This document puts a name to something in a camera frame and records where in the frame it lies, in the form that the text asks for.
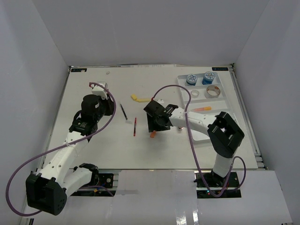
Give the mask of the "yellow white highlighter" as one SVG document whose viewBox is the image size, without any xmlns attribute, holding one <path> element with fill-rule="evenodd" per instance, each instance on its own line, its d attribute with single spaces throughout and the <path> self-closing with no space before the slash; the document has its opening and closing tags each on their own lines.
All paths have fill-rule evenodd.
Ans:
<svg viewBox="0 0 300 225">
<path fill-rule="evenodd" d="M 136 99 L 136 102 L 139 102 L 139 103 L 146 103 L 146 102 L 150 102 L 151 99 L 150 98 L 138 98 Z"/>
</svg>

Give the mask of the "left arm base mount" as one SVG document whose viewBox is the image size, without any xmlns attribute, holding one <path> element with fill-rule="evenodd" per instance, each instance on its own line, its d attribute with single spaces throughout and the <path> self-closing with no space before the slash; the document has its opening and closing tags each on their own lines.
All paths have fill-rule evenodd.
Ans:
<svg viewBox="0 0 300 225">
<path fill-rule="evenodd" d="M 86 189 L 80 189 L 72 194 L 72 196 L 81 197 L 113 197 L 118 187 L 119 174 L 113 171 L 99 171 L 99 179 L 96 186 Z"/>
</svg>

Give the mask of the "blue tape roll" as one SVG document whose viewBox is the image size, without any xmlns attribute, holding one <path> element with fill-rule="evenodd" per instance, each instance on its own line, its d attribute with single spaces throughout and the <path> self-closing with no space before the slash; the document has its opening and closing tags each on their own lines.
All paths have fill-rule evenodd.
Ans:
<svg viewBox="0 0 300 225">
<path fill-rule="evenodd" d="M 186 77 L 186 83 L 190 86 L 195 86 L 197 83 L 198 77 L 195 74 L 188 74 Z"/>
<path fill-rule="evenodd" d="M 207 71 L 203 75 L 202 84 L 203 85 L 209 85 L 212 84 L 215 79 L 215 74 L 211 71 Z"/>
</svg>

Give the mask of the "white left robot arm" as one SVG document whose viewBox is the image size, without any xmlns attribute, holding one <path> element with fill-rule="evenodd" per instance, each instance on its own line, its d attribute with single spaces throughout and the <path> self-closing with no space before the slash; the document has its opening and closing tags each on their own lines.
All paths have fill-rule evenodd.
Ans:
<svg viewBox="0 0 300 225">
<path fill-rule="evenodd" d="M 87 146 L 98 129 L 103 116 L 113 116 L 115 102 L 110 97 L 89 94 L 83 97 L 81 109 L 75 114 L 64 141 L 49 163 L 39 173 L 30 175 L 25 182 L 28 206 L 58 215 L 68 197 L 83 186 L 94 187 L 99 183 L 98 167 L 83 163 L 68 173 L 79 153 Z"/>
</svg>

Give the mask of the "orange pink highlighter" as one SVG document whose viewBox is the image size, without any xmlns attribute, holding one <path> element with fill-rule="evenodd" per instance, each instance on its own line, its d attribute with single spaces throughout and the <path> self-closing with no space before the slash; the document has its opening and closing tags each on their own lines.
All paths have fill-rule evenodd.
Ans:
<svg viewBox="0 0 300 225">
<path fill-rule="evenodd" d="M 212 108 L 210 106 L 194 108 L 192 109 L 193 112 L 202 112 L 202 111 L 210 111 Z"/>
</svg>

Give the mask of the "clear tape roll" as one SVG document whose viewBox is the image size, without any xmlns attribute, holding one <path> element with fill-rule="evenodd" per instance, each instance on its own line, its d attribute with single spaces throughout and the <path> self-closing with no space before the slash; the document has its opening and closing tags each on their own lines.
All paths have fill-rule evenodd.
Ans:
<svg viewBox="0 0 300 225">
<path fill-rule="evenodd" d="M 198 98 L 200 95 L 200 92 L 198 90 L 191 90 L 190 94 L 191 94 L 192 98 Z"/>
</svg>

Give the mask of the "brown packing tape roll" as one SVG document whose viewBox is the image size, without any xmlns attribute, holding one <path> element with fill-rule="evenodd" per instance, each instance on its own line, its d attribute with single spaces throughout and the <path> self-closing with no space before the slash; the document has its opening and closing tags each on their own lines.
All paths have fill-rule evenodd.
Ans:
<svg viewBox="0 0 300 225">
<path fill-rule="evenodd" d="M 206 88 L 204 95 L 207 99 L 218 98 L 221 95 L 221 90 L 218 86 L 210 85 Z"/>
</svg>

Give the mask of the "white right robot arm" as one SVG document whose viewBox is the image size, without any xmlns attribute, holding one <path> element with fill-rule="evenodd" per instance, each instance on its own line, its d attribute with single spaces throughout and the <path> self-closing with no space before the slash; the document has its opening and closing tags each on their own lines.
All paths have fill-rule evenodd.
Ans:
<svg viewBox="0 0 300 225">
<path fill-rule="evenodd" d="M 228 173 L 233 158 L 245 135 L 228 113 L 221 112 L 214 116 L 186 112 L 177 105 L 163 107 L 154 100 L 145 106 L 144 111 L 149 132 L 178 127 L 208 136 L 216 152 L 216 159 L 212 171 L 204 174 L 204 178 L 211 187 L 222 187 L 229 181 Z"/>
</svg>

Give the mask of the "orange eraser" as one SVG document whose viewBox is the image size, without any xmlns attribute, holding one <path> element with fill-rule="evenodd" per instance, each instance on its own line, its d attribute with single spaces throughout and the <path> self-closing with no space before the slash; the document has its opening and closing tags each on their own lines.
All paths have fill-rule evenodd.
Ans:
<svg viewBox="0 0 300 225">
<path fill-rule="evenodd" d="M 156 135 L 156 131 L 153 131 L 151 134 L 150 134 L 150 138 L 154 138 Z"/>
</svg>

